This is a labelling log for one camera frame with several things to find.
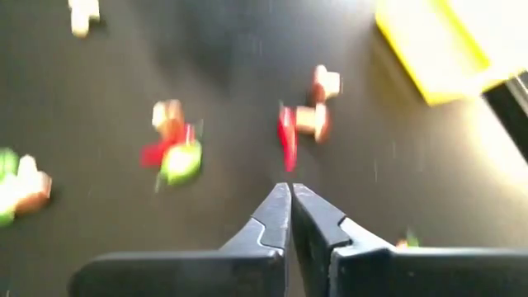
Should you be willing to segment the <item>red toy chili pepper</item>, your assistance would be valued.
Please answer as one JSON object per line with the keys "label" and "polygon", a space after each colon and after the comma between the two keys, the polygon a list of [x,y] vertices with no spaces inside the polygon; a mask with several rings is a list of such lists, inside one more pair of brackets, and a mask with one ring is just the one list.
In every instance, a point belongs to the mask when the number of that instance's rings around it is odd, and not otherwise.
{"label": "red toy chili pepper", "polygon": [[196,128],[193,124],[164,124],[159,130],[160,140],[143,146],[139,163],[143,167],[161,167],[168,150],[179,144],[190,144],[196,140]]}
{"label": "red toy chili pepper", "polygon": [[293,109],[289,106],[280,106],[277,134],[283,146],[284,164],[287,172],[293,172],[297,161],[297,132],[296,120]]}

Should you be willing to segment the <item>yellow plastic basket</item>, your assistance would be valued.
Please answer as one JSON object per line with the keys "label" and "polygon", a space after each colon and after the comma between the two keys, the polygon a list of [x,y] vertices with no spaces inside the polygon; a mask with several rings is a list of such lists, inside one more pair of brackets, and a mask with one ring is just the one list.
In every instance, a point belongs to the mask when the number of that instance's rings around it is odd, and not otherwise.
{"label": "yellow plastic basket", "polygon": [[430,106],[528,70],[528,0],[378,0],[375,22]]}

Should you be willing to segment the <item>green toy bell pepper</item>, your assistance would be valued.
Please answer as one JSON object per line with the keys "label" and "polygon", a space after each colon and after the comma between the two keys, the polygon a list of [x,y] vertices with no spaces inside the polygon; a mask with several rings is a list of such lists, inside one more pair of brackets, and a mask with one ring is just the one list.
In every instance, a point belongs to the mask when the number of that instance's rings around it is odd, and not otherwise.
{"label": "green toy bell pepper", "polygon": [[198,140],[174,144],[169,147],[162,159],[156,179],[156,187],[162,184],[179,185],[196,175],[200,170],[202,145]]}
{"label": "green toy bell pepper", "polygon": [[0,148],[0,183],[8,176],[16,175],[19,155],[10,148]]}

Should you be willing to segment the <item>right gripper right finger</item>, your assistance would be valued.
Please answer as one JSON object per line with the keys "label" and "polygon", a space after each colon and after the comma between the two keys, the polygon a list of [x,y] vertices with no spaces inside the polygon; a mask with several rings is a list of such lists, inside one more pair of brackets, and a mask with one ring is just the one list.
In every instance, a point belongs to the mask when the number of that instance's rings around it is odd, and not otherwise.
{"label": "right gripper right finger", "polygon": [[307,297],[528,297],[528,250],[396,247],[303,184],[292,228]]}

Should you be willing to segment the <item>black table mat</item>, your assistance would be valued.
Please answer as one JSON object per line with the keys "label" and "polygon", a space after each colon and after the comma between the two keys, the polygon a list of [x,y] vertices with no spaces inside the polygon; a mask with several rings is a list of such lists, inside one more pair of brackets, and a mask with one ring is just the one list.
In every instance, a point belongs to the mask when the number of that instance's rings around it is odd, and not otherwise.
{"label": "black table mat", "polygon": [[[0,0],[0,147],[53,178],[44,209],[0,228],[0,296],[68,297],[107,252],[219,248],[278,182],[300,182],[381,238],[528,248],[528,163],[488,103],[430,107],[374,21],[375,0],[101,0],[78,39],[68,0]],[[280,106],[315,106],[314,69],[341,74],[326,137]],[[156,187],[139,155],[158,101],[181,102],[200,170]]]}

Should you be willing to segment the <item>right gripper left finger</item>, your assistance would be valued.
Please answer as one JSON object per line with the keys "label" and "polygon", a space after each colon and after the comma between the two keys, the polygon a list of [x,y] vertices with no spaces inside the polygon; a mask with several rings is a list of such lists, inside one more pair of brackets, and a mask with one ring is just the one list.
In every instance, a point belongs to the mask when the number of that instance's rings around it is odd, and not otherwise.
{"label": "right gripper left finger", "polygon": [[285,297],[290,213],[278,183],[222,247],[102,254],[71,276],[69,297]]}

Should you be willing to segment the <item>green white toy bok choy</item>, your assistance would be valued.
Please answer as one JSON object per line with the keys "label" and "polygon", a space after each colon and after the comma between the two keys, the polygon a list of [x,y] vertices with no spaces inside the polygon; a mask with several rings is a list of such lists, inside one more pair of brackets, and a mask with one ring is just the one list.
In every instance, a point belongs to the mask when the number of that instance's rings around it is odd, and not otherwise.
{"label": "green white toy bok choy", "polygon": [[0,183],[0,227],[14,220],[17,202],[17,178],[10,175]]}

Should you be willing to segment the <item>black aluminium table frame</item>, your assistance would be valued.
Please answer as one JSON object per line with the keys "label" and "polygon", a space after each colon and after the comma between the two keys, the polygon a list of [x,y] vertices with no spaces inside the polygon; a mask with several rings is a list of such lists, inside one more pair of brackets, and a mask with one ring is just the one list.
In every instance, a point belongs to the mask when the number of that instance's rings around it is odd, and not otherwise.
{"label": "black aluminium table frame", "polygon": [[489,89],[484,97],[528,163],[528,72]]}

